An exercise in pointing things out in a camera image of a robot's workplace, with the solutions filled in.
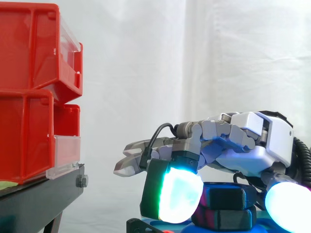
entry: red plastic drawer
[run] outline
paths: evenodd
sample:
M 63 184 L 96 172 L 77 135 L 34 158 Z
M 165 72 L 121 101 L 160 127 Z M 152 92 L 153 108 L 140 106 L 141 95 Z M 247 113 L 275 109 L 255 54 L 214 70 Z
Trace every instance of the red plastic drawer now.
M 59 166 L 78 161 L 79 115 L 77 105 L 54 106 L 48 90 L 0 91 L 0 181 L 24 183 L 54 168 L 56 159 Z M 66 138 L 57 141 L 55 132 Z M 68 138 L 76 140 L 71 155 L 66 148 L 55 153 L 55 142 Z
M 82 95 L 82 50 L 55 4 L 0 2 L 0 88 Z

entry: glowing led light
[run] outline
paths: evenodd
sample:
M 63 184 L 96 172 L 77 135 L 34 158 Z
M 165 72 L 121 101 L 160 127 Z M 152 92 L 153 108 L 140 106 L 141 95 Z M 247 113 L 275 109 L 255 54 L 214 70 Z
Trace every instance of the glowing led light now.
M 291 182 L 278 183 L 268 191 L 266 208 L 271 218 L 292 233 L 310 229 L 311 192 Z
M 201 177 L 187 170 L 171 168 L 163 181 L 159 218 L 170 223 L 186 221 L 196 210 L 202 192 Z

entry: screw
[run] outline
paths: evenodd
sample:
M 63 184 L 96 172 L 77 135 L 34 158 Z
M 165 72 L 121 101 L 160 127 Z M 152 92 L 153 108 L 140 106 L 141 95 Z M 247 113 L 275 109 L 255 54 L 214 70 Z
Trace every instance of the screw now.
M 88 185 L 88 175 L 78 175 L 76 186 L 78 188 L 86 188 Z

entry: yellow object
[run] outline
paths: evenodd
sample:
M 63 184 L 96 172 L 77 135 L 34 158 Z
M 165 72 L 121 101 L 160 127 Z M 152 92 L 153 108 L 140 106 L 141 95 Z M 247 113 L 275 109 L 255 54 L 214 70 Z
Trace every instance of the yellow object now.
M 15 183 L 15 182 L 0 181 L 0 190 L 3 190 L 3 189 L 8 188 L 8 187 L 14 187 L 17 185 L 18 185 L 18 183 Z

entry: white fabric backdrop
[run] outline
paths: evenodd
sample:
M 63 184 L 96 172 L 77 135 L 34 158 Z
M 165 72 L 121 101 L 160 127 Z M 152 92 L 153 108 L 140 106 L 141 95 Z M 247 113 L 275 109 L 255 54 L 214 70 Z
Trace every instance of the white fabric backdrop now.
M 84 45 L 84 95 L 75 103 L 89 186 L 64 212 L 60 233 L 124 233 L 126 220 L 139 217 L 145 174 L 112 172 L 124 146 L 161 123 L 280 111 L 310 145 L 308 0 L 49 2 Z

